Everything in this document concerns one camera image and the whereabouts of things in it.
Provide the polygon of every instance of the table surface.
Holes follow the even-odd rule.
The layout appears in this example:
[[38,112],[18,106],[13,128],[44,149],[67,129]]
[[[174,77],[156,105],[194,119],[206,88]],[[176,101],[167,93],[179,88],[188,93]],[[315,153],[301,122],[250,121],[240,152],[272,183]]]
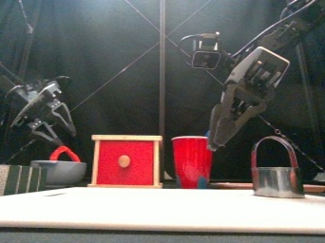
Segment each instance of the table surface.
[[73,187],[0,197],[0,227],[325,234],[325,197],[251,190]]

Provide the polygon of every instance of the plastic cup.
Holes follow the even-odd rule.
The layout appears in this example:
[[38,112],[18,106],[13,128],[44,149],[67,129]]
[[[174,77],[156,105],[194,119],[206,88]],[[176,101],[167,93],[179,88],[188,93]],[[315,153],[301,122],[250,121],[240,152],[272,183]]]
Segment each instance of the plastic cup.
[[171,139],[176,187],[206,189],[210,182],[212,151],[208,139],[200,136],[182,136]]

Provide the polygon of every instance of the metal pot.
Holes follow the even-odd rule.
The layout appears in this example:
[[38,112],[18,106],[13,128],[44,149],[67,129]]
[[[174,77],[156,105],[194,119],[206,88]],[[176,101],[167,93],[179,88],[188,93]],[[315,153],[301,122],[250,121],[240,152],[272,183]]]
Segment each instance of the metal pot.
[[[256,150],[263,140],[275,140],[286,147],[290,167],[256,167]],[[251,175],[255,196],[305,197],[294,150],[285,139],[268,136],[255,143],[251,150]]]

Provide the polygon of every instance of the red wooden box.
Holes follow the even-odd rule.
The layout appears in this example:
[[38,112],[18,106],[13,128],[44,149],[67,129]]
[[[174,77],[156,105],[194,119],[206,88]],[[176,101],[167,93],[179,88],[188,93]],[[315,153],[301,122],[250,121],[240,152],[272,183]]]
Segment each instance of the red wooden box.
[[92,135],[92,178],[88,186],[160,188],[161,136]]

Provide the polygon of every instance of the gray bowl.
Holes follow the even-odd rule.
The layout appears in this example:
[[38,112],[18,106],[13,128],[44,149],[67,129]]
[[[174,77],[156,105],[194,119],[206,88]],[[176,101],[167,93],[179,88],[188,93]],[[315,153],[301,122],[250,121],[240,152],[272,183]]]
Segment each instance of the gray bowl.
[[45,185],[71,186],[79,183],[85,175],[87,164],[60,160],[32,160],[32,167],[46,169]]

